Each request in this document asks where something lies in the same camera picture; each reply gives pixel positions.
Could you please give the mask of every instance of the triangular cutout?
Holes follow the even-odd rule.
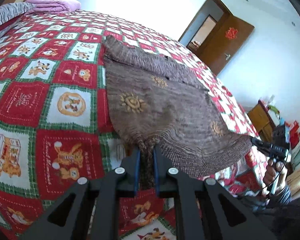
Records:
[[[64,227],[72,208],[75,194],[71,193],[49,216],[48,222]]]
[[[219,194],[218,198],[229,226],[234,227],[247,220],[246,217],[223,194]]]

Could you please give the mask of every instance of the open door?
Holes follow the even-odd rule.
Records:
[[[253,29],[251,24],[229,15],[217,31],[208,35],[197,49],[196,55],[218,75]]]

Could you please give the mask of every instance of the red checkered blanket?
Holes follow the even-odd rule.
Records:
[[[113,35],[129,46],[172,57],[209,88],[228,128],[256,135],[249,118],[210,69],[169,37],[111,15],[77,10],[23,16],[0,39],[0,228],[16,239],[79,177],[101,178],[125,156],[111,125],[104,48]],[[216,174],[232,194],[258,191],[266,158],[251,149]],[[154,228],[173,239],[171,200],[153,190],[121,201],[120,233],[135,239]]]

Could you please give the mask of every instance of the red door decoration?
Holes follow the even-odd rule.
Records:
[[[226,38],[229,40],[235,39],[237,37],[238,30],[230,27],[229,30],[226,31]]]

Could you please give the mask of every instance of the pink blanket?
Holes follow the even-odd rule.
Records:
[[[29,13],[67,13],[73,12],[81,8],[81,4],[77,0],[27,0],[26,2],[36,5],[35,8],[29,10]]]

